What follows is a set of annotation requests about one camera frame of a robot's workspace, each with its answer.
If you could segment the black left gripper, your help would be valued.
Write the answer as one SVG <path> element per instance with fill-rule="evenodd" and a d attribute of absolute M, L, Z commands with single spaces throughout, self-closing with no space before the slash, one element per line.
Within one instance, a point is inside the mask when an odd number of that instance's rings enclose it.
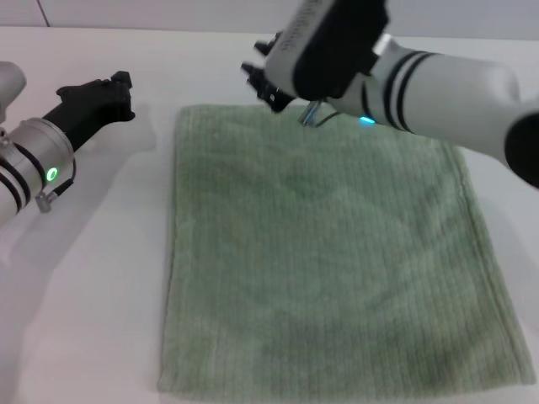
<path fill-rule="evenodd" d="M 131 75 L 118 71 L 106 80 L 59 88 L 61 103 L 43 119 L 67 137 L 72 148 L 80 148 L 106 125 L 132 121 Z"/>

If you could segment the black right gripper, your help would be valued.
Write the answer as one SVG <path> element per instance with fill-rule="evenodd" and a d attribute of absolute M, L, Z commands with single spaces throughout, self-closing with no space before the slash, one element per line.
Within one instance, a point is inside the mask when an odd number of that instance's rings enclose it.
<path fill-rule="evenodd" d="M 258 40 L 253 47 L 263 57 L 267 57 L 279 38 L 280 32 L 277 32 L 271 40 Z M 281 113 L 296 99 L 268 82 L 261 67 L 245 61 L 241 64 L 241 70 L 247 74 L 247 83 L 256 92 L 257 98 L 266 103 L 272 112 Z"/>

